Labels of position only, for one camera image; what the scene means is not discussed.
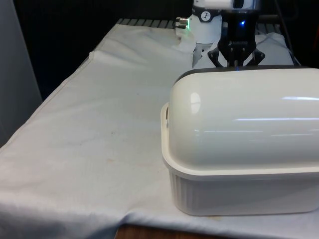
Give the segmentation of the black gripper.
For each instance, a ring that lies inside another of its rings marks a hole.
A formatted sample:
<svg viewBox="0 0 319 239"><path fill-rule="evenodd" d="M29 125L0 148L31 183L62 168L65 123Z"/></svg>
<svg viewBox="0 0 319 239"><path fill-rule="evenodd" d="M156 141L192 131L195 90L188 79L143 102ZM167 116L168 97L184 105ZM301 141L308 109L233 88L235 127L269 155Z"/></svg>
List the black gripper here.
<svg viewBox="0 0 319 239"><path fill-rule="evenodd" d="M231 53L238 53L236 66L258 66L265 54L256 48L255 28L256 11L223 11L221 36L218 47L210 50L207 55L217 68L231 67ZM226 66L219 62L219 55L226 61ZM252 59L244 65L244 61L252 55Z"/></svg>

